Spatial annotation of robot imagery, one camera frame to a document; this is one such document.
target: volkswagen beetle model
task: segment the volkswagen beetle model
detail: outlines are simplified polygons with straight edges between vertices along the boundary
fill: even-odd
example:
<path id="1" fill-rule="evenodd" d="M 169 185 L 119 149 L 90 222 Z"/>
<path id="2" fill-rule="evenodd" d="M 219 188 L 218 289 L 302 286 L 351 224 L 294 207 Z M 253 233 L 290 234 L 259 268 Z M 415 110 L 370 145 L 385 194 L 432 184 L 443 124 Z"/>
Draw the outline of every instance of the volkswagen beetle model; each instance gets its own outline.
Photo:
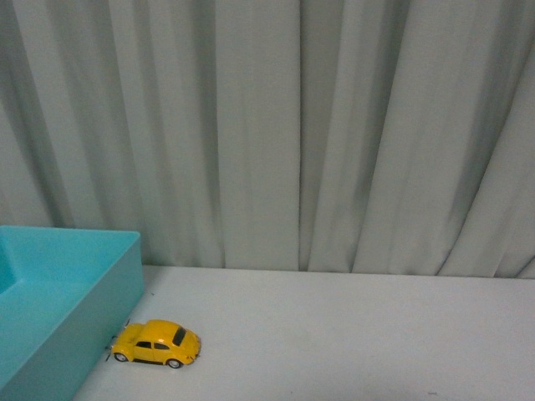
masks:
<path id="1" fill-rule="evenodd" d="M 144 362 L 178 369 L 196 360 L 201 339 L 191 330 L 166 320 L 126 326 L 111 348 L 119 362 Z"/>

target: car tire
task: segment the car tire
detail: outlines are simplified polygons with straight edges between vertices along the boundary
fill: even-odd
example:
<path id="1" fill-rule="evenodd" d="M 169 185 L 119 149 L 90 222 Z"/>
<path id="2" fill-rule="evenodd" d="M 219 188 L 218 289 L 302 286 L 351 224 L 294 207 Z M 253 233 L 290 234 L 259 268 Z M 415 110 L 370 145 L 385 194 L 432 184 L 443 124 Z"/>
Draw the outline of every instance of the car tire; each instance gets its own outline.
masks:
<path id="1" fill-rule="evenodd" d="M 184 363 L 177 361 L 176 359 L 169 359 L 166 363 L 166 365 L 173 369 L 178 369 L 184 366 Z"/>
<path id="2" fill-rule="evenodd" d="M 128 358 L 123 355 L 122 353 L 114 353 L 114 358 L 117 359 L 119 362 L 127 362 Z"/>

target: white backdrop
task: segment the white backdrop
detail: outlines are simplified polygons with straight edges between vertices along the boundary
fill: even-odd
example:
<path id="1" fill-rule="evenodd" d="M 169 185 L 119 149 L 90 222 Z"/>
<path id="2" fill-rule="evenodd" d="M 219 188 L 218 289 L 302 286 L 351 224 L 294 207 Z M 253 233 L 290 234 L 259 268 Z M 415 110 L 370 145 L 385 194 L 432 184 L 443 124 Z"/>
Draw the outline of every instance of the white backdrop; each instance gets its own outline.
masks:
<path id="1" fill-rule="evenodd" d="M 6 1 L 0 224 L 145 262 L 535 277 L 535 2 Z"/>

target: table surface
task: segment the table surface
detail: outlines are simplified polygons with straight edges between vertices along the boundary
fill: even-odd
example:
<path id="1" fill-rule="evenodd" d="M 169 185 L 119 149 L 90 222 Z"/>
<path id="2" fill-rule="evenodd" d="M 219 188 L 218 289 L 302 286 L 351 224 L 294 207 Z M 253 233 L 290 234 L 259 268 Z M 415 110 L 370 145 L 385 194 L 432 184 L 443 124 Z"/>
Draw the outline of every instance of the table surface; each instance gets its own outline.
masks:
<path id="1" fill-rule="evenodd" d="M 535 281 L 145 266 L 132 322 L 202 338 L 171 369 L 98 361 L 90 400 L 534 400 Z"/>

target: turquoise plastic tray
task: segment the turquoise plastic tray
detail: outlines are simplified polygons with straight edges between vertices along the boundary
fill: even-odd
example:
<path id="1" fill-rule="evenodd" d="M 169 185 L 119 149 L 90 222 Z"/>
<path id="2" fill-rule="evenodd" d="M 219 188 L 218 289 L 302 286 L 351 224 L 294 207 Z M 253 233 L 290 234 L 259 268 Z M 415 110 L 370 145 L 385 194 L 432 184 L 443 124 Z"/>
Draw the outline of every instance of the turquoise plastic tray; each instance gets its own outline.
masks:
<path id="1" fill-rule="evenodd" d="M 142 293 L 137 232 L 0 226 L 0 399 L 71 399 Z"/>

